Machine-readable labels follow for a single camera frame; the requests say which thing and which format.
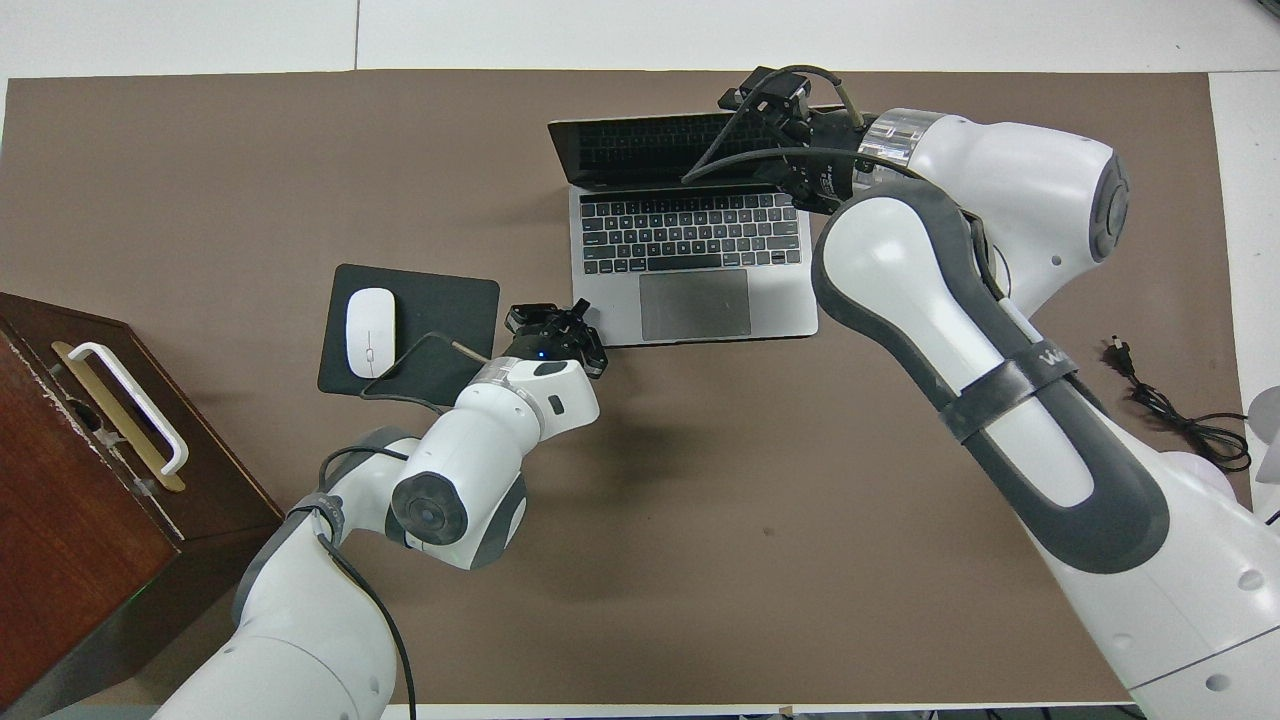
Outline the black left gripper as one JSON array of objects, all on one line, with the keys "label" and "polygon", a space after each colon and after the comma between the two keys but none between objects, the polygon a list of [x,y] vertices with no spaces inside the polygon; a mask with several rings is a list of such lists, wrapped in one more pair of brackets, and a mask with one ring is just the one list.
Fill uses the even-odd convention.
[{"label": "black left gripper", "polygon": [[516,304],[506,315],[506,329],[515,336],[511,357],[535,361],[576,360],[589,379],[600,379],[608,368],[604,345],[595,327],[586,320],[591,304],[577,299],[567,310],[564,329],[543,328],[556,318],[554,304]]}]

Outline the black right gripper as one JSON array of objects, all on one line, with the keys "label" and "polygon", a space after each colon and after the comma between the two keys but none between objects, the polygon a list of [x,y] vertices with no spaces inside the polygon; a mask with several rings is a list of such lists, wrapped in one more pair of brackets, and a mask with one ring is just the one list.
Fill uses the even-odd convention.
[{"label": "black right gripper", "polygon": [[[856,151],[864,132],[856,129],[844,110],[814,111],[809,117],[812,82],[797,72],[756,67],[736,87],[719,97],[719,109],[756,114],[763,120],[785,124],[785,136],[809,149]],[[796,179],[788,184],[794,206],[812,213],[836,213],[841,201],[850,200],[870,183],[870,163],[844,155],[790,158]]]}]

